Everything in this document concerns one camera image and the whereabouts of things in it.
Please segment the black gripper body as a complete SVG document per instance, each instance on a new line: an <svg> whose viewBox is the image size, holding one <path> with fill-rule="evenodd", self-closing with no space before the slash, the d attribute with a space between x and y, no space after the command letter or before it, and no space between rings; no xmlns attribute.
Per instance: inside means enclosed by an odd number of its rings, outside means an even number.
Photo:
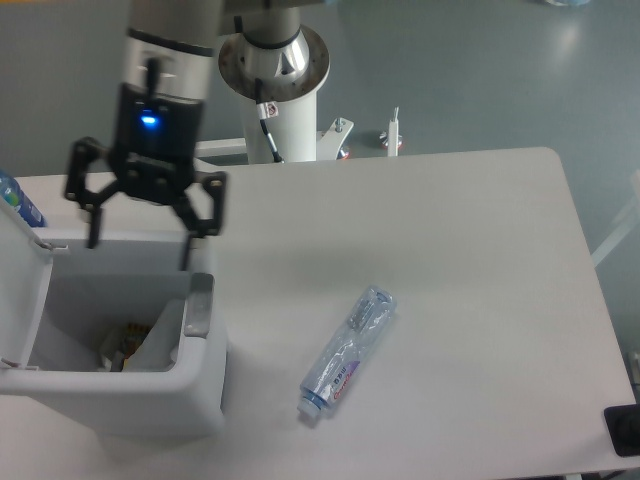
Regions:
<svg viewBox="0 0 640 480"><path fill-rule="evenodd" d="M123 83L108 165L128 196L173 205L194 182L193 156L204 102Z"/></svg>

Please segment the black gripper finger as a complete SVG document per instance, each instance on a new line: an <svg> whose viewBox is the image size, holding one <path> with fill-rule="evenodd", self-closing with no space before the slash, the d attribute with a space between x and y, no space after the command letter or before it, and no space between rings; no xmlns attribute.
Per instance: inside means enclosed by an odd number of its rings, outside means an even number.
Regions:
<svg viewBox="0 0 640 480"><path fill-rule="evenodd" d="M189 267L195 241L219 236L225 223L228 174L225 171L197 172L195 184L200 193L200 206L192 202L187 192L181 193L172 204L172 210L185 230L179 261L181 271Z"/></svg>
<svg viewBox="0 0 640 480"><path fill-rule="evenodd" d="M102 205L120 191L117 178L98 192L87 188L90 165L97 160L106 159L109 153L110 150L93 137L83 137L71 146L63 197L77 203L80 210L88 215L88 249L95 249L100 241Z"/></svg>

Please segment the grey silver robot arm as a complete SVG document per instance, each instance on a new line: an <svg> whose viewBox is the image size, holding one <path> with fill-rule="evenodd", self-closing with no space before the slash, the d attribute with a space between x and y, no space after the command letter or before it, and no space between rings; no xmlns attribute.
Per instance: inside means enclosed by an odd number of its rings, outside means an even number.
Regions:
<svg viewBox="0 0 640 480"><path fill-rule="evenodd" d="M89 248L104 204L123 193L167 206L188 240L217 236L228 177L196 169L196 144L218 71L240 100L253 164L318 159L317 93L330 70L298 1L135 1L110 146L71 147L64 197L88 215Z"/></svg>

